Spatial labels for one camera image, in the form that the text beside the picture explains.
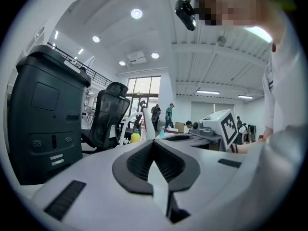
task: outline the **person in green shirt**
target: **person in green shirt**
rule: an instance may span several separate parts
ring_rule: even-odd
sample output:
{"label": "person in green shirt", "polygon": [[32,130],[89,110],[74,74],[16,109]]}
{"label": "person in green shirt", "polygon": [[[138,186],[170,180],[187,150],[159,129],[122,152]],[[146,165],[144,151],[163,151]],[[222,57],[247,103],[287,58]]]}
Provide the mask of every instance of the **person in green shirt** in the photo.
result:
{"label": "person in green shirt", "polygon": [[165,129],[167,129],[168,125],[172,126],[172,109],[174,105],[173,103],[170,104],[170,106],[166,109],[166,124]]}

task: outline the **cardboard box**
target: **cardboard box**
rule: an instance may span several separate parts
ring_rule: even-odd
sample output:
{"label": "cardboard box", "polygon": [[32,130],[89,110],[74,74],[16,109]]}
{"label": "cardboard box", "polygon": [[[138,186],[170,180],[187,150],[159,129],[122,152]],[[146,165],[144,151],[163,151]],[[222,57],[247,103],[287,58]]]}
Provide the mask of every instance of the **cardboard box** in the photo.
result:
{"label": "cardboard box", "polygon": [[185,123],[176,122],[174,128],[177,128],[179,133],[184,133],[184,126],[185,126]]}

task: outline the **black mesh chair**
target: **black mesh chair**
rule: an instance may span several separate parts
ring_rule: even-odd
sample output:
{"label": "black mesh chair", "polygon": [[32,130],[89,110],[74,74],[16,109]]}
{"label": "black mesh chair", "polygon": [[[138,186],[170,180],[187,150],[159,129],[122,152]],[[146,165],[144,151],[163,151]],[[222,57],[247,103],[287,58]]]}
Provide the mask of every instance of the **black mesh chair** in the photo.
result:
{"label": "black mesh chair", "polygon": [[91,129],[82,129],[83,143],[96,147],[95,152],[115,148],[120,140],[119,125],[130,101],[125,98],[127,86],[113,82],[106,90],[99,92]]}
{"label": "black mesh chair", "polygon": [[[141,110],[140,112],[143,111],[144,108],[146,108],[146,102],[145,101],[141,101],[140,102],[140,106],[141,106]],[[134,131],[136,129],[138,129],[139,131],[139,134],[141,135],[141,123],[140,123],[140,120],[142,118],[142,115],[139,115],[134,123],[134,127],[133,128],[126,128],[125,130],[125,138],[127,138],[128,140],[130,140],[131,138],[131,135],[134,133]]]}

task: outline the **person in dark clothing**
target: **person in dark clothing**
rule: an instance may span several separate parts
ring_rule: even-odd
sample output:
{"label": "person in dark clothing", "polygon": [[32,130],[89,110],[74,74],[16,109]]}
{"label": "person in dark clothing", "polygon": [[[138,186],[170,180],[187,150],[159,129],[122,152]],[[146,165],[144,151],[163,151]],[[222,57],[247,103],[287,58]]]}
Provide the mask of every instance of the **person in dark clothing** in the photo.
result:
{"label": "person in dark clothing", "polygon": [[152,123],[153,123],[154,129],[155,131],[158,131],[157,125],[159,121],[159,116],[161,114],[161,109],[159,108],[158,104],[151,109],[151,113],[152,113]]}
{"label": "person in dark clothing", "polygon": [[241,121],[239,116],[236,117],[236,118],[237,118],[237,129],[239,129],[242,126],[243,123],[242,123],[242,121]]}
{"label": "person in dark clothing", "polygon": [[165,124],[165,129],[168,128],[168,125],[172,126],[172,109],[174,105],[173,103],[170,104],[170,106],[166,109],[166,124]]}

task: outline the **ceiling beam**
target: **ceiling beam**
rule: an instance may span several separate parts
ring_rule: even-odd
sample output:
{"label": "ceiling beam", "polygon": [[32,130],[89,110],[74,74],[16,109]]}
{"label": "ceiling beam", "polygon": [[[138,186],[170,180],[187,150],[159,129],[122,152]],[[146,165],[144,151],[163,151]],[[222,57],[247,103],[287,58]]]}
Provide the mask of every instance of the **ceiling beam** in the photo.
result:
{"label": "ceiling beam", "polygon": [[[197,53],[212,53],[215,48],[215,45],[206,45],[206,44],[173,44],[172,49],[174,52],[197,52]],[[267,62],[264,62],[252,55],[240,52],[234,49],[225,48],[218,46],[216,50],[217,55],[232,57],[241,61],[250,62],[256,66],[259,66],[265,69],[268,65]]]}
{"label": "ceiling beam", "polygon": [[123,0],[110,0],[108,1],[104,6],[98,8],[96,11],[94,11],[85,21],[84,25],[90,25],[91,23],[95,22],[100,15],[103,13],[109,11],[113,6],[116,6],[117,4],[122,3]]}
{"label": "ceiling beam", "polygon": [[149,5],[149,12],[151,15],[152,23],[159,32],[160,40],[163,48],[165,49],[166,66],[168,66],[168,72],[171,80],[171,87],[174,98],[176,98],[176,64],[174,54],[172,50],[172,38],[170,27],[165,23],[170,19],[170,12],[166,10],[169,1],[168,0],[146,0]]}
{"label": "ceiling beam", "polygon": [[234,92],[240,92],[242,95],[257,95],[257,96],[264,96],[263,91],[259,90],[252,90],[248,88],[243,87],[235,87],[235,86],[228,86],[228,85],[220,85],[220,84],[211,84],[211,83],[197,83],[197,82],[176,82],[177,86],[183,86],[183,87],[191,87],[196,88],[196,91],[198,88],[202,88],[204,90],[228,90],[228,91],[234,91]]}

